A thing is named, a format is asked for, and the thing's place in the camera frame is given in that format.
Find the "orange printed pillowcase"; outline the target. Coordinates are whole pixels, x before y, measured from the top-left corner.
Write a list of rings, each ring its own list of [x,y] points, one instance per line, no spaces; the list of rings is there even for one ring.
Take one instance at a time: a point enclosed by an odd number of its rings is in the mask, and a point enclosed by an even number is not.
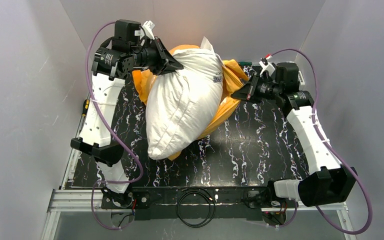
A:
[[[173,55],[174,51],[176,50],[198,47],[199,46],[197,45],[183,44],[173,48],[170,53]],[[212,133],[226,119],[228,119],[232,115],[233,111],[239,105],[239,101],[232,98],[231,94],[239,90],[243,86],[243,82],[249,79],[236,60],[231,59],[221,61],[223,64],[223,93],[221,97],[221,102],[218,106],[215,117],[209,123],[204,132],[196,140],[202,139]],[[158,75],[154,75],[153,73],[151,73],[150,70],[134,70],[132,72],[135,89],[139,95],[140,100],[145,104],[146,107],[150,90],[157,76]],[[181,151],[167,158],[170,160],[174,160],[180,155]]]

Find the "white pillow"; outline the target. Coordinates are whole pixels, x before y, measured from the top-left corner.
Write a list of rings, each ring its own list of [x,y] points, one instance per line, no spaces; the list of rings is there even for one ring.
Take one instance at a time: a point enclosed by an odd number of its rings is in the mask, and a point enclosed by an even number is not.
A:
[[[204,37],[197,48],[177,49],[183,68],[158,75],[146,106],[147,154],[161,160],[182,151],[204,132],[223,95],[223,63]]]

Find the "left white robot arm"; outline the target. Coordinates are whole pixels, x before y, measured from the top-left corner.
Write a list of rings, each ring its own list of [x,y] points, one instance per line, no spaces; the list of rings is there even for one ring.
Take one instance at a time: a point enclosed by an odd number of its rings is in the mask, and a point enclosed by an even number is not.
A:
[[[85,58],[89,105],[82,130],[70,146],[90,155],[97,162],[109,193],[124,194],[130,183],[144,174],[137,155],[117,136],[111,127],[119,94],[126,78],[140,68],[154,75],[166,75],[183,69],[155,36],[155,24],[120,19],[111,22],[114,34],[91,55],[90,44]]]

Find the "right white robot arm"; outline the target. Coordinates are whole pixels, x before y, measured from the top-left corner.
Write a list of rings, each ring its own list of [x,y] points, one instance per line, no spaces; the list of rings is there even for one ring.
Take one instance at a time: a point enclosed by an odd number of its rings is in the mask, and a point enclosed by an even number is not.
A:
[[[311,94],[300,88],[302,75],[294,62],[270,63],[263,59],[260,73],[231,97],[259,104],[274,100],[298,137],[305,154],[309,176],[303,180],[271,180],[262,199],[291,199],[307,207],[345,202],[356,179],[355,168],[347,169],[328,149]]]

